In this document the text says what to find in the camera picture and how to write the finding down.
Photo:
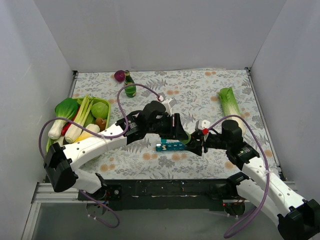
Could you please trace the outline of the green pill bottle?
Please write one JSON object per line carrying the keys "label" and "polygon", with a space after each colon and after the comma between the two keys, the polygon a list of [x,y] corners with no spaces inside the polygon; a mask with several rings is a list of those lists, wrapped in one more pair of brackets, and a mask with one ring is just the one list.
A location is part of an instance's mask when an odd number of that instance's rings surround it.
{"label": "green pill bottle", "polygon": [[182,144],[184,144],[185,146],[187,146],[191,141],[192,141],[192,136],[190,134],[187,134],[188,138],[185,140],[180,140],[180,142]]}

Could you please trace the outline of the teal weekly pill organizer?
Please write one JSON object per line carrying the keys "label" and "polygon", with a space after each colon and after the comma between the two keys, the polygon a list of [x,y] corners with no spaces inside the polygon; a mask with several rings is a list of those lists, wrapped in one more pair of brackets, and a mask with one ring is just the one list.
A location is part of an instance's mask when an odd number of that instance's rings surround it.
{"label": "teal weekly pill organizer", "polygon": [[182,142],[165,138],[161,138],[160,142],[155,145],[155,150],[157,152],[183,151],[185,148],[186,145]]}

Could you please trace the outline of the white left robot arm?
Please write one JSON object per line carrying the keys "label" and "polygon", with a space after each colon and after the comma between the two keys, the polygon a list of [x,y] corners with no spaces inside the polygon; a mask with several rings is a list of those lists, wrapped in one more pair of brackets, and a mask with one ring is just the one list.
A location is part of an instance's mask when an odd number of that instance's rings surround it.
{"label": "white left robot arm", "polygon": [[44,169],[53,190],[60,193],[75,188],[89,193],[95,200],[101,200],[107,193],[102,176],[81,170],[82,165],[105,152],[139,141],[147,134],[188,142],[191,137],[183,129],[180,115],[172,114],[169,108],[169,104],[152,101],[97,136],[64,146],[58,143],[51,145],[44,159]]}

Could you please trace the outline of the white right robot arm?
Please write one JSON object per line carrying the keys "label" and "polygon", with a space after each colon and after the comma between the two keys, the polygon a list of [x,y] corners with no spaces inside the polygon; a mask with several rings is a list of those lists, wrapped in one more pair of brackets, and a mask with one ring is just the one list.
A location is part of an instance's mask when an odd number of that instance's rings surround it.
{"label": "white right robot arm", "polygon": [[241,179],[226,186],[232,199],[245,198],[276,225],[285,240],[308,240],[320,232],[320,205],[307,200],[272,172],[259,153],[244,142],[235,120],[222,122],[221,133],[209,132],[209,122],[197,122],[183,143],[186,150],[202,155],[208,149],[225,150],[228,160],[241,171]]}

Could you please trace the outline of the napa cabbage on table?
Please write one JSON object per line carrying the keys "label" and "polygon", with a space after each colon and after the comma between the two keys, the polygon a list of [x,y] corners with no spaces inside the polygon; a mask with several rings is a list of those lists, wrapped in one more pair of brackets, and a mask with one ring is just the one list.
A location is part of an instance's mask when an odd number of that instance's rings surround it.
{"label": "napa cabbage on table", "polygon": [[[231,115],[235,115],[235,116],[241,116],[240,113],[240,109],[237,103],[237,100],[234,96],[234,92],[233,89],[231,87],[225,87],[222,88],[219,92],[218,92],[218,96],[220,99],[220,103],[222,106],[222,111],[224,116],[231,116]],[[228,117],[225,118],[225,120],[234,120],[238,123],[238,126],[241,128],[242,131],[242,136],[245,135],[246,133],[246,125],[244,124],[244,122],[239,118],[239,117]]]}

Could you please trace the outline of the green glass bottle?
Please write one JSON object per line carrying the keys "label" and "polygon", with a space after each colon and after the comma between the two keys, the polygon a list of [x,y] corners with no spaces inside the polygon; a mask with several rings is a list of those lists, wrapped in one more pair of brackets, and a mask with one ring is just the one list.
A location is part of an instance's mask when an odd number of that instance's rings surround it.
{"label": "green glass bottle", "polygon": [[133,98],[136,96],[136,93],[137,93],[136,86],[134,85],[135,82],[132,79],[129,70],[125,70],[124,74],[125,74],[124,85],[126,86],[124,91],[129,98]]}

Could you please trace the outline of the brown mushroom toy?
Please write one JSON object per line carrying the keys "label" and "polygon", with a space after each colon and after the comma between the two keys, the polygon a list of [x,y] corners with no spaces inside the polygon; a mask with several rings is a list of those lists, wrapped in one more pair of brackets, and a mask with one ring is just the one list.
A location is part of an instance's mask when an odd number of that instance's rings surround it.
{"label": "brown mushroom toy", "polygon": [[96,120],[95,120],[95,124],[99,126],[99,129],[100,131],[104,131],[107,127],[107,120],[106,119],[103,119],[101,117],[98,117]]}

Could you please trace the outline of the round green cabbage toy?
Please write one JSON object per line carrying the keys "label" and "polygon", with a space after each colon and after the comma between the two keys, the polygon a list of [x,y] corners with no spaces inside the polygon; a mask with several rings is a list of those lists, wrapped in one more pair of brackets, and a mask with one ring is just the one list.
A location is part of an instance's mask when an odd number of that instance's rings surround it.
{"label": "round green cabbage toy", "polygon": [[107,104],[103,102],[97,102],[92,105],[90,111],[94,118],[106,119],[108,116],[109,107]]}

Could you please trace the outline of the red onion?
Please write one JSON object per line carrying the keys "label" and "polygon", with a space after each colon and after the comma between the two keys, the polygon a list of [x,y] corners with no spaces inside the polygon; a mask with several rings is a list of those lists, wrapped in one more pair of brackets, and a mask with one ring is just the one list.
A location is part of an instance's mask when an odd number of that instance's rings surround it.
{"label": "red onion", "polygon": [[114,79],[117,81],[117,82],[124,82],[125,79],[126,79],[126,74],[123,70],[118,70],[114,73]]}

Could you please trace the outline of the yellow white cabbage toy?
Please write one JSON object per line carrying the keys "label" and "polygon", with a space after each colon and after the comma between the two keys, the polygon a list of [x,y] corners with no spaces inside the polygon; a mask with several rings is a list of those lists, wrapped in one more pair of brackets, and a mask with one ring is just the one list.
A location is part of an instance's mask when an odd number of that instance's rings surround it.
{"label": "yellow white cabbage toy", "polygon": [[[96,134],[100,131],[100,127],[96,124],[93,124],[93,123],[88,124],[85,129],[89,130],[93,133],[96,133]],[[72,133],[71,143],[80,142],[80,141],[85,140],[91,136],[92,136],[91,133],[80,129],[79,127],[76,127]]]}

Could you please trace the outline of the celery stalks toy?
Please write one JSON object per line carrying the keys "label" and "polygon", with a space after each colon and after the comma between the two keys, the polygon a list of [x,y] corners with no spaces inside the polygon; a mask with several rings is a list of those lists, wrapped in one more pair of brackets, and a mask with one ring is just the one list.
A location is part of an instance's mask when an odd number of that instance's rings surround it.
{"label": "celery stalks toy", "polygon": [[[74,120],[74,122],[78,125],[80,125],[81,127],[84,126],[88,115],[91,111],[91,107],[93,105],[93,99],[90,98],[87,94],[85,95],[85,97],[82,100],[82,103],[80,105],[78,114],[76,115],[76,118]],[[80,128],[74,124],[71,124],[71,126],[69,127],[69,129],[67,130],[67,132],[64,135],[64,139],[67,143],[72,144],[72,134],[75,130],[75,128]]]}

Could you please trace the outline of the red chili pepper toy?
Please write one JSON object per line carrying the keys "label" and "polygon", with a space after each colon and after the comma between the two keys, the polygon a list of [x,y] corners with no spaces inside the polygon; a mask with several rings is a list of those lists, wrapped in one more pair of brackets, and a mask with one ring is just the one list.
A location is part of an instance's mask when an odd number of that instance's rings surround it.
{"label": "red chili pepper toy", "polygon": [[[78,112],[79,112],[79,109],[80,109],[80,108],[78,108],[78,110],[77,110],[77,112],[76,112],[76,115],[72,118],[72,121],[75,120],[75,118],[76,118],[76,116],[77,116],[77,114],[78,114]],[[62,135],[62,136],[64,136],[64,135],[66,134],[67,130],[69,129],[69,127],[70,127],[71,125],[72,125],[72,124],[71,124],[70,122],[67,122],[67,123],[65,124],[65,126],[62,128],[62,131],[61,131],[61,135]]]}

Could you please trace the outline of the bok choy toy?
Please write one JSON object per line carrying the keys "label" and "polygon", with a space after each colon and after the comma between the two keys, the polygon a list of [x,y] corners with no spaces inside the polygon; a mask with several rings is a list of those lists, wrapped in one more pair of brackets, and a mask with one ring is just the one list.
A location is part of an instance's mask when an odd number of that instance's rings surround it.
{"label": "bok choy toy", "polygon": [[[78,103],[73,98],[66,98],[55,107],[54,111],[57,118],[72,120],[77,114]],[[66,120],[56,119],[48,132],[48,137],[57,140],[61,136],[66,123]]]}

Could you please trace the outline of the green plastic basket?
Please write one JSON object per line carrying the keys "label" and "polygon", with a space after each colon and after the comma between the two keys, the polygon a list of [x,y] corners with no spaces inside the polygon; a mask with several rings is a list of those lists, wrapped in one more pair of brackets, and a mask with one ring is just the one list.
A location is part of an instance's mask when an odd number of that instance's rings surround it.
{"label": "green plastic basket", "polygon": [[54,109],[57,120],[48,132],[46,150],[54,143],[60,146],[73,144],[99,133],[109,123],[110,104],[107,100],[89,97],[66,98]]}

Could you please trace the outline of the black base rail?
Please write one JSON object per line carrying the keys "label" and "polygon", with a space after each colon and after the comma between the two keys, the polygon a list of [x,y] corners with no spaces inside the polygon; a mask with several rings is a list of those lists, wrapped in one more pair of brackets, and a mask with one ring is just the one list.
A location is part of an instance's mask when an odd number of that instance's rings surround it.
{"label": "black base rail", "polygon": [[228,179],[136,179],[107,180],[106,188],[78,200],[107,201],[114,211],[122,210],[223,210],[224,200],[237,200],[236,187]]}

